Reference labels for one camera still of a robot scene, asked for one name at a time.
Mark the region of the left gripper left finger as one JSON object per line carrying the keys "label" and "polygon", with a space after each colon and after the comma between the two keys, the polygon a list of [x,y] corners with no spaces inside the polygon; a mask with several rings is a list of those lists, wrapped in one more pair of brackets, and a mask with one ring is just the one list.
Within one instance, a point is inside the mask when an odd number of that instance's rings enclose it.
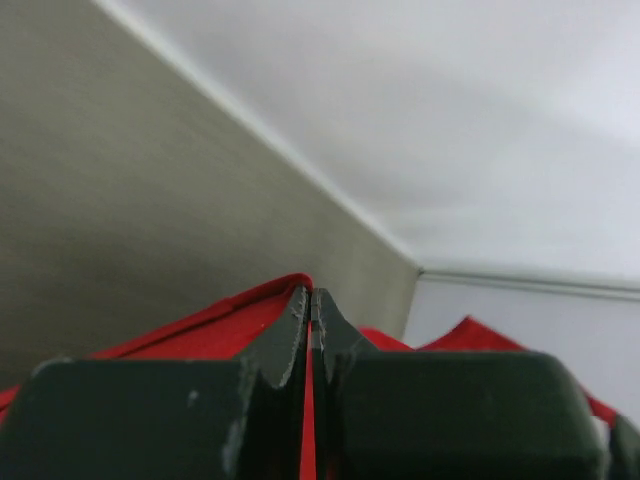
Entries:
{"label": "left gripper left finger", "polygon": [[308,290],[224,360],[39,366],[1,425],[5,479],[294,479]]}

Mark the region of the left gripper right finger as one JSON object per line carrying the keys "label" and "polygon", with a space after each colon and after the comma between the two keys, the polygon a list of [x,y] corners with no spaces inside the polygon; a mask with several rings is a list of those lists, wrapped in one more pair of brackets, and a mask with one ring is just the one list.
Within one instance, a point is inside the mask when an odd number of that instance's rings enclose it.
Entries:
{"label": "left gripper right finger", "polygon": [[310,307],[321,479],[604,479],[574,377],[542,352],[389,352],[328,291]]}

